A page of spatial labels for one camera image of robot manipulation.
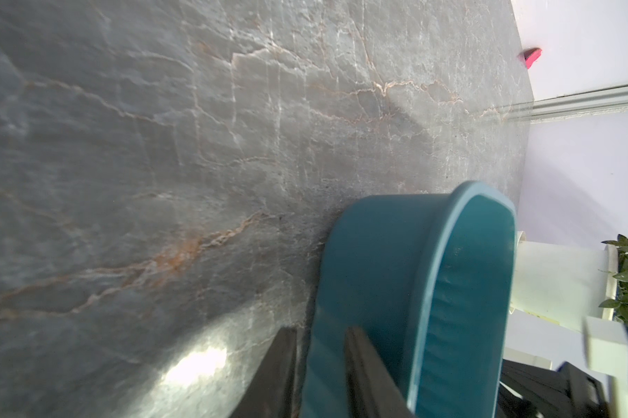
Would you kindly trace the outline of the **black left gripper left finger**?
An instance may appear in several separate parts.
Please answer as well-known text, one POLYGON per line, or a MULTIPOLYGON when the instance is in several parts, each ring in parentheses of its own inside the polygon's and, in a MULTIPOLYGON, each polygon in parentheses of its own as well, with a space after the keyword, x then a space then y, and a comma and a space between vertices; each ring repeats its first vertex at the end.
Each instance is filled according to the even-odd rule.
POLYGON ((230 417, 291 417, 297 331, 282 327, 230 417))

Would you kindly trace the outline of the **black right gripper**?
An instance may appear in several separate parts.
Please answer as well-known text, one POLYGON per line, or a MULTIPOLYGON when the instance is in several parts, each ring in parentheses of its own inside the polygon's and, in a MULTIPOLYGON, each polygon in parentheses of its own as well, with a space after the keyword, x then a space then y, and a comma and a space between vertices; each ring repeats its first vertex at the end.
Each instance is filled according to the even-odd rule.
POLYGON ((504 360, 495 416, 608 417, 600 381, 569 362, 553 371, 504 360))

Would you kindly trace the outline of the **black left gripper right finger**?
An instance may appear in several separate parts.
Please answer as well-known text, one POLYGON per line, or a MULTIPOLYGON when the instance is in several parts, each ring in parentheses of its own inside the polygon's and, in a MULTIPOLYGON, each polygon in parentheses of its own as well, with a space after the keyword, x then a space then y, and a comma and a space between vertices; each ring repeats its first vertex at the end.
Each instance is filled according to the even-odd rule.
POLYGON ((364 330, 349 327, 343 350, 350 417, 415 417, 364 330))

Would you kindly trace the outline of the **teal plastic storage box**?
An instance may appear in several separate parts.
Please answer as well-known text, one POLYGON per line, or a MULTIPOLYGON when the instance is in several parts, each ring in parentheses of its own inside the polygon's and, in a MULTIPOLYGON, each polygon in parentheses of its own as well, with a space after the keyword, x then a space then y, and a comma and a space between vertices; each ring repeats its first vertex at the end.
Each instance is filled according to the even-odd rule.
POLYGON ((301 416, 350 414, 350 327, 364 329, 416 416, 494 416, 516 232, 513 203, 477 181, 350 205, 324 246, 301 416))

